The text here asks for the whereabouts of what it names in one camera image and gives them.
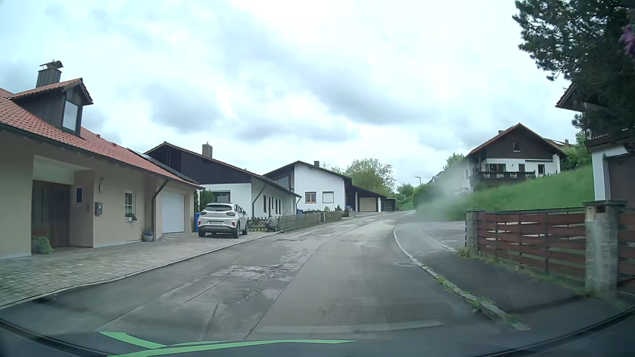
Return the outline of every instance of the white suv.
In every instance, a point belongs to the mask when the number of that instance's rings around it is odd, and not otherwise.
[[[247,235],[247,216],[244,209],[235,203],[210,203],[198,220],[199,237],[206,233],[231,233],[238,238]]]

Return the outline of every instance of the wooden fence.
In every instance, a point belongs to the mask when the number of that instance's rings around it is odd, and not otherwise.
[[[619,288],[635,293],[635,210],[619,213],[617,255]]]
[[[583,279],[583,208],[478,213],[478,250],[545,273]]]

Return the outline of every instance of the front door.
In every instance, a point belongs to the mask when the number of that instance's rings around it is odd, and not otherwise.
[[[53,248],[69,245],[70,187],[33,181],[31,234],[45,236]]]

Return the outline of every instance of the trash bin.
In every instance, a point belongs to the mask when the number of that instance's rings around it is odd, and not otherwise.
[[[198,217],[201,215],[201,212],[196,212],[194,214],[194,232],[198,232]]]

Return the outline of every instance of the green grass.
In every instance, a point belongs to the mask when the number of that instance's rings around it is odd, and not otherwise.
[[[497,212],[580,207],[582,202],[593,199],[592,168],[586,166],[522,184],[503,185],[451,200],[420,205],[417,212],[430,220],[464,220],[468,208]]]

